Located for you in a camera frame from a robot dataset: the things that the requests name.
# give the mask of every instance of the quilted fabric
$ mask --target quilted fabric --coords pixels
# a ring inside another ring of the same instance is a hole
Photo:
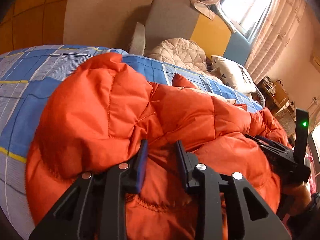
[[[207,71],[204,50],[201,49],[195,41],[183,38],[169,39],[161,42],[160,45],[145,56],[193,70],[199,74],[213,76]],[[213,76],[213,79],[222,84],[219,78]]]
[[[266,108],[252,114],[201,90],[147,82],[120,54],[93,57],[59,85],[42,112],[27,156],[32,217],[38,223],[81,172],[130,159],[142,138],[149,147],[146,176],[141,193],[126,200],[128,239],[194,239],[197,198],[181,186],[172,148],[179,139],[217,172],[241,172],[276,211],[280,179],[244,134],[287,144]]]

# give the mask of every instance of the white pillow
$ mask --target white pillow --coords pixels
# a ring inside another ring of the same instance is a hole
[[[220,69],[222,82],[240,93],[251,93],[256,91],[247,70],[240,64],[220,56],[211,56],[212,69]]]

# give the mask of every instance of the window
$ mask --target window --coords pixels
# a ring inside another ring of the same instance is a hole
[[[264,18],[271,0],[221,0],[221,9],[247,38]]]

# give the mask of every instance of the beige quilted blanket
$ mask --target beige quilted blanket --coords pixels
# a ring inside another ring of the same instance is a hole
[[[193,70],[211,76],[215,81],[222,81],[207,71],[205,52],[195,41],[175,38],[163,41],[145,57],[170,63],[178,67]]]

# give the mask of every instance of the blue checkered bedsheet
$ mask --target blue checkered bedsheet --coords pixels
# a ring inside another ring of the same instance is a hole
[[[23,239],[28,239],[34,228],[24,173],[28,148],[42,110],[55,88],[81,63],[108,52],[122,54],[123,62],[148,81],[171,85],[173,75],[179,73],[204,91],[247,104],[250,112],[261,109],[246,96],[210,78],[119,49],[44,45],[0,55],[0,206]]]

